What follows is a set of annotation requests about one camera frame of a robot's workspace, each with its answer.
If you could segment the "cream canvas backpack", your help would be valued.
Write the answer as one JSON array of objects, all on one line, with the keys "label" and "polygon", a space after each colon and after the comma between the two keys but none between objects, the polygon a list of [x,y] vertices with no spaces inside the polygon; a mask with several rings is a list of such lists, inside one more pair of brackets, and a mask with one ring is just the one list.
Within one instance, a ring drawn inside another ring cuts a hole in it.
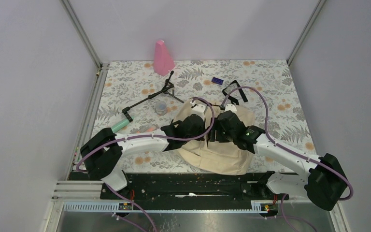
[{"label": "cream canvas backpack", "polygon": [[[192,99],[187,100],[177,115],[174,122],[184,121],[187,116],[192,114]],[[252,110],[236,105],[236,115],[245,124],[245,126],[254,125],[255,115]],[[208,128],[211,123],[212,112],[207,107],[205,115],[205,127]],[[190,165],[225,175],[246,174],[254,154],[247,150],[241,150],[233,142],[207,142],[206,134],[204,141],[192,140],[184,144],[181,148],[175,150]]]}]

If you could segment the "clear jar of clips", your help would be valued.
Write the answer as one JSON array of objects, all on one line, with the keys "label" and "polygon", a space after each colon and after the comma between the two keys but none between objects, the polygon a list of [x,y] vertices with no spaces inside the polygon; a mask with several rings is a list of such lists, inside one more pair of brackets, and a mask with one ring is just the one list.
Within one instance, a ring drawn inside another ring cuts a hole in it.
[{"label": "clear jar of clips", "polygon": [[155,104],[155,111],[159,116],[163,116],[167,113],[167,104],[164,101],[157,101]]}]

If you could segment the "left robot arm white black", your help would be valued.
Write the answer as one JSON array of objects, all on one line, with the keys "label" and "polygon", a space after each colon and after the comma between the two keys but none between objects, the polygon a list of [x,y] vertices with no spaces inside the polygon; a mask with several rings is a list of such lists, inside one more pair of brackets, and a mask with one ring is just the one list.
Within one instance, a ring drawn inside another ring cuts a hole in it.
[{"label": "left robot arm white black", "polygon": [[192,114],[151,132],[118,134],[104,128],[81,147],[82,159],[76,170],[87,173],[89,180],[103,181],[118,198],[126,198],[131,187],[124,171],[117,166],[122,156],[171,151],[189,141],[202,140],[212,127],[205,122],[201,116]]}]

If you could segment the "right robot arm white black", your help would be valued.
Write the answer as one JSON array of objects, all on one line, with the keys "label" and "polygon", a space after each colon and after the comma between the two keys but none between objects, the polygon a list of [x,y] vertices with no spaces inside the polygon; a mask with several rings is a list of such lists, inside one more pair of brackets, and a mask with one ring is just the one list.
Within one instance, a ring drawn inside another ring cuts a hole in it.
[{"label": "right robot arm white black", "polygon": [[257,187],[264,199],[275,194],[301,196],[330,211],[348,187],[343,168],[332,154],[306,156],[294,147],[277,142],[264,129],[246,126],[232,111],[220,113],[214,119],[214,129],[217,142],[233,143],[239,151],[271,158],[294,172],[266,172]]}]

